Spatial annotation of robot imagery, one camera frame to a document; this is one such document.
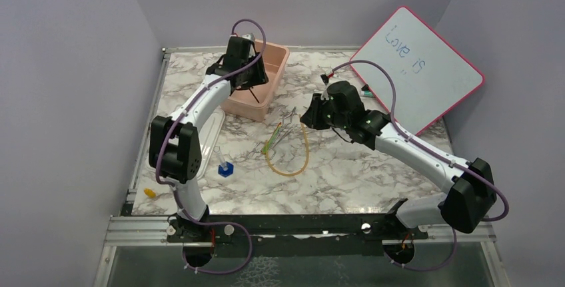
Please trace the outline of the blue base measuring cylinder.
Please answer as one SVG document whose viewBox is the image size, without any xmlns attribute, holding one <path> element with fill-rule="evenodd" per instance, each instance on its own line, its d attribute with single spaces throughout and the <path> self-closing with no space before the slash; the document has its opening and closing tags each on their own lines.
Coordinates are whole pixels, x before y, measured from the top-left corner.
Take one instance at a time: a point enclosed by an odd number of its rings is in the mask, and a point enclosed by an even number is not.
<svg viewBox="0 0 565 287">
<path fill-rule="evenodd" d="M 223 177 L 228 177 L 234 173 L 234 166 L 232 163 L 228 162 L 225 159 L 225 156 L 220 148 L 220 146 L 215 146 L 213 148 L 213 152 L 216 154 L 219 165 L 218 165 L 218 174 Z"/>
</svg>

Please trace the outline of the black wire tripod stand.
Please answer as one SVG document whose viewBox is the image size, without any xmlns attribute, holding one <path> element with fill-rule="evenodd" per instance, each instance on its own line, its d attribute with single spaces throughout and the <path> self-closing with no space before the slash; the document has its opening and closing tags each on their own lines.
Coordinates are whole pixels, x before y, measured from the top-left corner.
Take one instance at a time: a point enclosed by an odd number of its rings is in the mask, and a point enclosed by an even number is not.
<svg viewBox="0 0 565 287">
<path fill-rule="evenodd" d="M 254 88 L 253 85 L 246 85 L 244 87 L 241 87 L 241 90 L 242 91 L 248 91 L 252 95 L 252 97 L 256 101 L 256 103 L 260 103 L 258 97 L 255 95 L 255 93 L 253 91 L 253 88 Z"/>
</svg>

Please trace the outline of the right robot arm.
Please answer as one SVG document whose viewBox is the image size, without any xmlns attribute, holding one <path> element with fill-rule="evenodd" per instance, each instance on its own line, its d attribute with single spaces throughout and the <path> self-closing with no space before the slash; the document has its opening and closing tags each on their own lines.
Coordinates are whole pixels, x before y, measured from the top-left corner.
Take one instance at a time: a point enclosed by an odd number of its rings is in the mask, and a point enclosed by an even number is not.
<svg viewBox="0 0 565 287">
<path fill-rule="evenodd" d="M 393 238 L 431 224 L 447 224 L 469 234 L 496 202 L 492 169 L 485 160 L 448 154 L 398 127 L 390 114 L 366 109 L 347 81 L 313 94 L 300 121 L 314 130 L 342 129 L 352 142 L 398 159 L 440 189 L 440 194 L 394 205 L 384 221 L 386 233 Z"/>
</svg>

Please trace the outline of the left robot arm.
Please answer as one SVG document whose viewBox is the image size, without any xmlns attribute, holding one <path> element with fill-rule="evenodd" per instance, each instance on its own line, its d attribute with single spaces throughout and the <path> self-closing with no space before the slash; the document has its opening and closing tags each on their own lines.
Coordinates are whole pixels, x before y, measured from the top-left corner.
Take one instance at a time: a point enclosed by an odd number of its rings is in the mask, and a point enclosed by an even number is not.
<svg viewBox="0 0 565 287">
<path fill-rule="evenodd" d="M 178 215 L 186 220 L 183 229 L 192 240 L 206 238 L 210 225 L 204 218 L 209 210 L 197 182 L 203 161 L 199 132 L 237 89 L 268 82 L 263 53 L 252 35 L 231 35 L 225 54 L 206 70 L 188 101 L 169 116 L 156 116 L 151 122 L 149 164 L 157 183 L 173 191 Z"/>
</svg>

